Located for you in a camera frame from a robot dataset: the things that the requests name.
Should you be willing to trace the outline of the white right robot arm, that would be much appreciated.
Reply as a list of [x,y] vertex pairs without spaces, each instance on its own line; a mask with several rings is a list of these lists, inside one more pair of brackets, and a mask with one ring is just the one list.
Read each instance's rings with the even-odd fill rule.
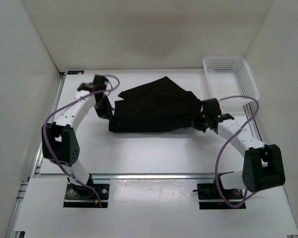
[[226,174],[215,172],[213,192],[218,198],[227,197],[232,189],[256,193],[285,184],[280,148],[252,137],[232,115],[222,113],[217,99],[202,102],[202,111],[193,125],[203,132],[207,129],[214,131],[243,156],[241,171]]

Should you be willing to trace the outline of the black shorts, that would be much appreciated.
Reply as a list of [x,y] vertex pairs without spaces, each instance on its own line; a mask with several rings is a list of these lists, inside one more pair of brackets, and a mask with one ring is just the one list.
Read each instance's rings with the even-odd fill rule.
[[125,91],[109,120],[113,133],[160,133],[191,127],[202,101],[165,76]]

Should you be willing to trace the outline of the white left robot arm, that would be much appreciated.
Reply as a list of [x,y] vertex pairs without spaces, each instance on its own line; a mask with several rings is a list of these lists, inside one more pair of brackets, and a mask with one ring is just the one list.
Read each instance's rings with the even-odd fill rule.
[[94,193],[91,175],[79,161],[80,147],[76,131],[89,110],[96,106],[95,96],[106,96],[106,89],[77,91],[74,100],[53,112],[42,126],[43,157],[56,164],[77,186],[82,198]]

